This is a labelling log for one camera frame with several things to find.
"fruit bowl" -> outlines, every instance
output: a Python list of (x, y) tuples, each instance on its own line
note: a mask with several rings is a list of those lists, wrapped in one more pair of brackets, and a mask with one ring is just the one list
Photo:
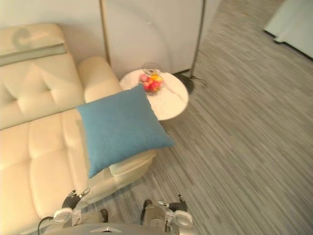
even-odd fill
[(142, 67), (142, 71), (143, 73), (139, 76), (139, 82), (143, 84), (145, 92), (149, 95), (156, 94), (164, 84), (159, 65), (146, 63)]

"headrest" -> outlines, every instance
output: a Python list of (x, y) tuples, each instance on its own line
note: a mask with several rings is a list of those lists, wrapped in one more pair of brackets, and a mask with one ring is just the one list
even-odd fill
[(67, 47), (61, 29), (53, 23), (0, 29), (0, 66), (63, 54)]

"round side table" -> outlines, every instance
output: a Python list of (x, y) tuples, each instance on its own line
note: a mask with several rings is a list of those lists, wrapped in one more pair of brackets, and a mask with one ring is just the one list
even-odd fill
[[(138, 85), (142, 70), (135, 70), (125, 75), (120, 81), (123, 90), (131, 89)], [(159, 121), (173, 119), (180, 115), (187, 107), (189, 101), (188, 91), (181, 81), (168, 72), (163, 72), (161, 77), (164, 85), (156, 94), (147, 95)]]

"blue pillow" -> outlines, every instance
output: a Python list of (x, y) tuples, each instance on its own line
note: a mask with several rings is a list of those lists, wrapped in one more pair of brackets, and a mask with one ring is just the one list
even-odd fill
[(77, 107), (90, 160), (89, 178), (135, 154), (174, 145), (142, 85)]

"cream leather sofa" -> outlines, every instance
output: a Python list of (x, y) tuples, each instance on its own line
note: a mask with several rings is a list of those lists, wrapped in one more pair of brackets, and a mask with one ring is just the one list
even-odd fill
[(96, 202), (139, 179), (155, 156), (153, 150), (132, 156), (88, 179), (75, 107), (122, 89), (102, 57), (76, 68), (55, 24), (0, 31), (0, 89), (2, 235), (35, 228), (73, 189), (91, 189), (79, 207)]

